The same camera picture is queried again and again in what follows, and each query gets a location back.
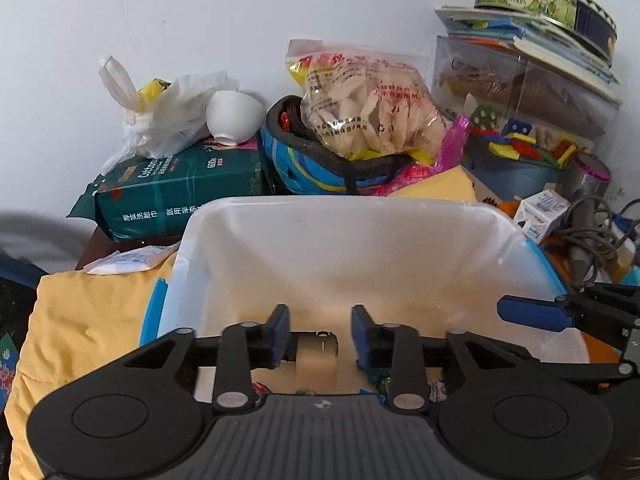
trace white packet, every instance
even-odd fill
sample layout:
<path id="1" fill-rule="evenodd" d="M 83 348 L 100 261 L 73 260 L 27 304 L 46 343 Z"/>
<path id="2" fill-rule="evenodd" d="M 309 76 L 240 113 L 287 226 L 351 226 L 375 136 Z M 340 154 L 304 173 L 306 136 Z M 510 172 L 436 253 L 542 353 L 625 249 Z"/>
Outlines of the white packet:
<path id="1" fill-rule="evenodd" d="M 164 262 L 178 250 L 179 246 L 180 242 L 168 247 L 149 245 L 126 253 L 115 251 L 105 258 L 85 265 L 82 270 L 87 274 L 99 274 L 101 276 L 149 270 Z"/>

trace stack of books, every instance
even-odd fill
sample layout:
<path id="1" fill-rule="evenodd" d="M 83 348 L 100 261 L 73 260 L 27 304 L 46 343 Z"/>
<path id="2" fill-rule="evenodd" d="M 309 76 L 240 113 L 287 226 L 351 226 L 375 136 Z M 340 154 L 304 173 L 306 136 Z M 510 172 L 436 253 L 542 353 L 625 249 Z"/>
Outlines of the stack of books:
<path id="1" fill-rule="evenodd" d="M 609 65 L 549 20 L 503 9 L 442 7 L 437 15 L 450 37 L 524 54 L 619 103 L 618 79 Z"/>

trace white wall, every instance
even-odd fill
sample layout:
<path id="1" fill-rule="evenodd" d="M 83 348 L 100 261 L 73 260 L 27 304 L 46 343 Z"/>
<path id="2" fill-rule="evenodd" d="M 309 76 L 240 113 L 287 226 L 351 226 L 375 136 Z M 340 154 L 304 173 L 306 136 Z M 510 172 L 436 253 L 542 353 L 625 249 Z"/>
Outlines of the white wall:
<path id="1" fill-rule="evenodd" d="M 603 150 L 614 170 L 630 171 L 640 156 L 632 117 L 640 109 L 640 0 L 597 1 L 618 22 L 615 68 L 626 99 Z M 284 70 L 289 38 L 433 51 L 444 31 L 433 9 L 472 3 L 0 0 L 0 248 L 60 270 L 74 266 L 92 232 L 91 222 L 64 217 L 120 139 L 120 111 L 97 75 L 100 54 L 118 58 L 138 86 L 226 69 L 269 105 L 296 91 Z M 627 194 L 640 195 L 632 187 Z"/>

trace food pieces in bag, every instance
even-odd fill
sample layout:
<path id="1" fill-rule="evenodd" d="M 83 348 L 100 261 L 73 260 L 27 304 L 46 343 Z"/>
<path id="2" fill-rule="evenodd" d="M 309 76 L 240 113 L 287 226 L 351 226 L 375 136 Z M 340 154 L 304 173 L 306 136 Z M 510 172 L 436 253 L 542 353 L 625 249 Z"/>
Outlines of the food pieces in bag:
<path id="1" fill-rule="evenodd" d="M 305 47 L 314 52 L 291 55 Z M 333 152 L 358 160 L 370 152 L 418 148 L 433 158 L 440 151 L 444 120 L 405 56 L 292 40 L 289 59 L 289 70 L 305 90 L 302 119 Z"/>

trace small white box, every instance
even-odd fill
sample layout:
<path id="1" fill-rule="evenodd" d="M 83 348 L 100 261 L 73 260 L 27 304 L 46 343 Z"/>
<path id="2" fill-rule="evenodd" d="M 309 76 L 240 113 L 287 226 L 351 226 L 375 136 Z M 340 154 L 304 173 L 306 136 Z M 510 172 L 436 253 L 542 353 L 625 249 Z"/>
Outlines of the small white box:
<path id="1" fill-rule="evenodd" d="M 551 231 L 558 227 L 562 215 L 569 206 L 568 200 L 555 191 L 545 189 L 520 202 L 513 221 L 522 227 L 524 234 L 540 244 Z"/>

